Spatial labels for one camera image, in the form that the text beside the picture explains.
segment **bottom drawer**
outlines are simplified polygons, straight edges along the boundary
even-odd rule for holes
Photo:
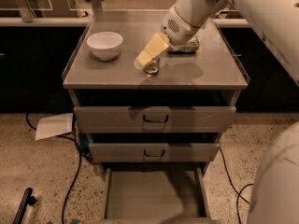
[[[219,144],[213,133],[109,133],[89,144],[97,162],[213,161]]]
[[[111,163],[99,223],[220,223],[195,163]]]

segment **open drawer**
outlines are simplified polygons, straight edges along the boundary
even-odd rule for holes
[[[111,163],[99,223],[216,224],[196,163]]]
[[[76,106],[83,133],[223,133],[234,106]]]
[[[97,133],[89,149],[97,162],[213,161],[216,133]]]

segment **gray countertop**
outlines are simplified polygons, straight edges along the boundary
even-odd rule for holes
[[[244,89],[243,78],[215,23],[198,31],[200,49],[194,54],[166,54],[160,71],[149,76],[134,67],[138,53],[160,32],[165,11],[101,11],[94,18],[64,79],[67,89]],[[87,38],[111,31],[123,36],[121,54],[103,62],[91,54]]]

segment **drawer handle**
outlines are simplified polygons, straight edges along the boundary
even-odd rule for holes
[[[146,121],[147,123],[166,123],[168,122],[168,115],[166,115],[166,118],[165,119],[147,119],[147,116],[144,115],[143,116],[143,120]]]
[[[161,154],[148,154],[148,153],[147,153],[147,150],[144,150],[144,151],[143,151],[143,154],[144,154],[144,156],[146,156],[146,157],[161,158],[162,156],[164,156],[165,151],[164,151],[164,149],[163,149]]]

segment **floor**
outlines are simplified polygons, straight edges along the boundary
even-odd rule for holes
[[[176,0],[103,0],[104,8],[169,8]],[[30,114],[36,126],[53,114]],[[227,169],[237,190],[254,182],[265,151],[279,133],[299,121],[298,113],[237,113],[234,123],[221,138]],[[33,189],[37,198],[27,207],[23,223],[62,223],[64,199],[78,168],[78,152],[72,141],[53,137],[35,141],[36,131],[25,114],[0,114],[0,223],[10,224],[22,195]],[[236,194],[225,172],[219,152],[204,177],[213,219],[237,223]],[[78,179],[65,207],[65,223],[93,223],[100,218],[104,174],[98,165],[82,160]],[[251,187],[243,196],[249,200]],[[240,201],[242,223],[249,206]]]

